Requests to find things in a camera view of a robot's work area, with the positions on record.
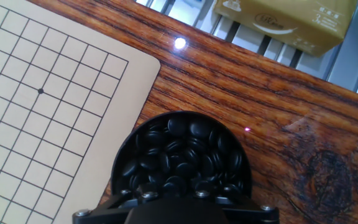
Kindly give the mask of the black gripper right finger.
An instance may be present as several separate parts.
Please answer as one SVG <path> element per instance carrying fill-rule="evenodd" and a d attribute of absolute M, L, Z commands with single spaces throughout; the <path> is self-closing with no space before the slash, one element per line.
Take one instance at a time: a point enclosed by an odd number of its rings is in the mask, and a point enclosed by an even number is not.
<path fill-rule="evenodd" d="M 257 204 L 234 184 L 218 188 L 211 183 L 197 183 L 193 191 L 194 198 L 217 205 L 229 222 L 279 224 L 278 208 Z"/>

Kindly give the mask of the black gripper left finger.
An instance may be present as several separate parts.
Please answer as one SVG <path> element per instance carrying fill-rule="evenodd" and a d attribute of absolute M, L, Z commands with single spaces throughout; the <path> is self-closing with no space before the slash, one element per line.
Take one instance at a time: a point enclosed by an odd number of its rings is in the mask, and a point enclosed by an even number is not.
<path fill-rule="evenodd" d="M 160 187 L 155 183 L 140 184 L 135 190 L 125 188 L 93 210 L 78 210 L 72 215 L 72 223 L 124 223 L 133 208 L 159 197 Z"/>

